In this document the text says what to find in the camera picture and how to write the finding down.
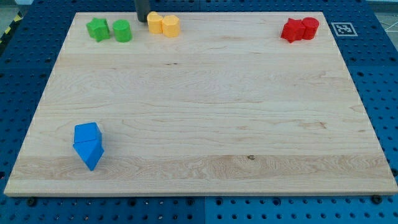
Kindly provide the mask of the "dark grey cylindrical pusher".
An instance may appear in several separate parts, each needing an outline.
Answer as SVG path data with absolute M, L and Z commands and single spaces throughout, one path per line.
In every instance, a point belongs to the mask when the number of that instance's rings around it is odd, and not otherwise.
M 147 22 L 147 15 L 150 13 L 149 0 L 134 0 L 137 19 L 139 22 Z

